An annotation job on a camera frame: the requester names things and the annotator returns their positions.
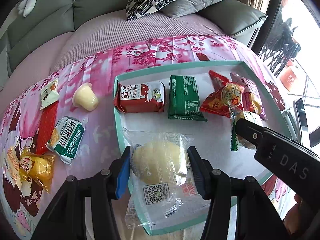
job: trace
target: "red bag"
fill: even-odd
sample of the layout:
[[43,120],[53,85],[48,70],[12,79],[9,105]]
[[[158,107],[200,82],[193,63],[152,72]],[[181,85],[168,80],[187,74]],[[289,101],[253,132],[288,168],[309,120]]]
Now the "red bag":
[[51,134],[54,129],[58,103],[59,101],[56,101],[42,110],[36,148],[36,154],[38,155],[49,151],[46,145],[47,141],[51,139]]
[[229,103],[243,110],[242,93],[244,87],[230,82],[228,78],[212,70],[209,71],[215,92],[208,95],[200,110],[230,117]]

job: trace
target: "nutrition label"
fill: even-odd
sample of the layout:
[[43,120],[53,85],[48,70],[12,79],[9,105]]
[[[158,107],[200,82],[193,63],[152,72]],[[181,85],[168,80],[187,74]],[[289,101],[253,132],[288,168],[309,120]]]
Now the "nutrition label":
[[189,94],[188,89],[190,89],[190,86],[192,86],[191,88],[193,88],[193,92],[198,93],[195,77],[183,76],[183,88],[184,88],[184,95],[185,96],[188,96],[188,94]]
[[185,101],[186,114],[198,114],[199,102],[198,101]]

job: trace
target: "food package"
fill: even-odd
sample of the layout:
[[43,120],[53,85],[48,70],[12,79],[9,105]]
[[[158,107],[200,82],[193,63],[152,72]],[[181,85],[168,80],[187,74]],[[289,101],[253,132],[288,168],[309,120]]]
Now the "food package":
[[244,111],[258,114],[261,120],[266,120],[267,117],[263,109],[257,85],[252,80],[240,77],[236,73],[231,72],[230,76],[233,82],[244,87],[244,92],[242,93]]
[[232,132],[231,132],[231,151],[237,151],[238,145],[245,147],[247,149],[256,149],[255,145],[247,141],[246,139],[242,138],[241,136],[236,134],[235,126],[236,122],[240,118],[244,118],[250,122],[253,122],[257,125],[263,126],[261,118],[258,114],[248,112],[248,111],[242,111],[241,109],[237,107],[231,107],[230,109],[230,120],[231,120],[231,126],[232,126]]
[[53,129],[47,147],[52,152],[56,152],[64,163],[71,164],[80,146],[85,130],[84,125],[84,122],[73,117],[62,117]]
[[21,180],[19,175],[19,160],[16,156],[16,152],[13,146],[11,146],[8,149],[7,155],[4,159],[4,163],[11,175],[11,178],[13,178],[13,180],[17,184],[18,189],[21,190]]
[[54,154],[36,155],[27,148],[20,156],[19,174],[21,181],[33,179],[45,191],[50,192],[53,178]]
[[133,191],[125,222],[128,228],[179,218],[208,208],[197,193],[187,148],[192,139],[183,134],[128,131]]
[[207,121],[200,111],[195,77],[171,76],[169,119]]
[[56,102],[59,99],[59,97],[60,95],[58,94],[58,79],[55,79],[49,82],[40,91],[40,99],[41,99],[40,110]]
[[123,113],[163,112],[165,88],[161,82],[121,85],[118,83],[115,107]]
[[56,115],[59,101],[54,102],[42,110],[39,132],[37,137],[36,154],[44,154],[48,151],[47,141],[51,138],[52,131],[56,122]]
[[228,78],[212,70],[209,71],[214,92],[201,105],[201,111],[230,117],[229,104],[243,110],[242,93],[244,87],[230,82]]

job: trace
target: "red biscuit package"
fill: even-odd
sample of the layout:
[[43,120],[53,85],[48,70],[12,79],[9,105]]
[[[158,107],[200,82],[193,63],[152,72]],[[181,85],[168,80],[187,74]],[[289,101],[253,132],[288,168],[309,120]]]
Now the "red biscuit package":
[[263,109],[257,85],[252,80],[240,77],[236,73],[231,72],[230,76],[234,83],[244,87],[244,92],[242,94],[244,111],[258,114],[261,120],[266,120],[267,117]]
[[200,110],[230,117],[229,104],[243,110],[242,93],[244,87],[230,82],[228,78],[212,70],[209,71],[215,92],[208,95]]
[[54,129],[58,103],[59,101],[56,101],[42,110],[36,148],[36,154],[38,155],[48,151],[46,145]]
[[115,107],[123,113],[163,112],[165,88],[161,82],[121,85],[114,100]]

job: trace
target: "hand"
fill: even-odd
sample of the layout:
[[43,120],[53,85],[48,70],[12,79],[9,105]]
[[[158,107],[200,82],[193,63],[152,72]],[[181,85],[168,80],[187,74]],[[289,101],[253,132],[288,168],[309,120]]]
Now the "hand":
[[296,194],[294,196],[294,200],[296,201],[296,204],[288,211],[284,218],[284,226],[290,235],[295,233],[299,229],[300,225],[299,207],[301,204],[301,198]]

